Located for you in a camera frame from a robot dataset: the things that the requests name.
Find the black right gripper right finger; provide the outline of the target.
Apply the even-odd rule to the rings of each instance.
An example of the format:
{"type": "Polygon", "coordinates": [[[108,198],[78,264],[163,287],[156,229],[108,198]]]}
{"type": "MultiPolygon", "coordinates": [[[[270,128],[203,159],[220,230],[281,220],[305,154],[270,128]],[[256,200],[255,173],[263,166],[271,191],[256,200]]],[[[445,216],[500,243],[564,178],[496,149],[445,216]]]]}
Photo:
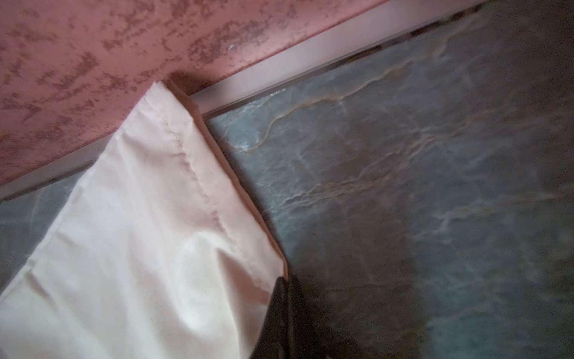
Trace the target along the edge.
{"type": "Polygon", "coordinates": [[[312,323],[300,281],[291,276],[287,293],[287,340],[290,358],[325,358],[312,323]]]}

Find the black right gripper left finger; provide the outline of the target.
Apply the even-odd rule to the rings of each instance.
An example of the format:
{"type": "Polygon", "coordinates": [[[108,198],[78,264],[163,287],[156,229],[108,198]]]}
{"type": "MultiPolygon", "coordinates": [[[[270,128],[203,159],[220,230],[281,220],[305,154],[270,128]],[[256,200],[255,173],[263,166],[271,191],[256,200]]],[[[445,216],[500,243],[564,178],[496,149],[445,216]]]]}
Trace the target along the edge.
{"type": "Polygon", "coordinates": [[[288,358],[287,282],[276,280],[261,334],[251,359],[288,358]]]}

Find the pink shorts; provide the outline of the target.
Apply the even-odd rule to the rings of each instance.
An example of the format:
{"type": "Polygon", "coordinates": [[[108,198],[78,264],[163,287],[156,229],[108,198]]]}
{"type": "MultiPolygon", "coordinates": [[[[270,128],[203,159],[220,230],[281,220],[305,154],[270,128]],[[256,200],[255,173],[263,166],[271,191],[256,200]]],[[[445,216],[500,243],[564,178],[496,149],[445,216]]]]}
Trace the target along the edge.
{"type": "Polygon", "coordinates": [[[197,106],[157,82],[1,295],[1,356],[248,358],[285,273],[197,106]]]}

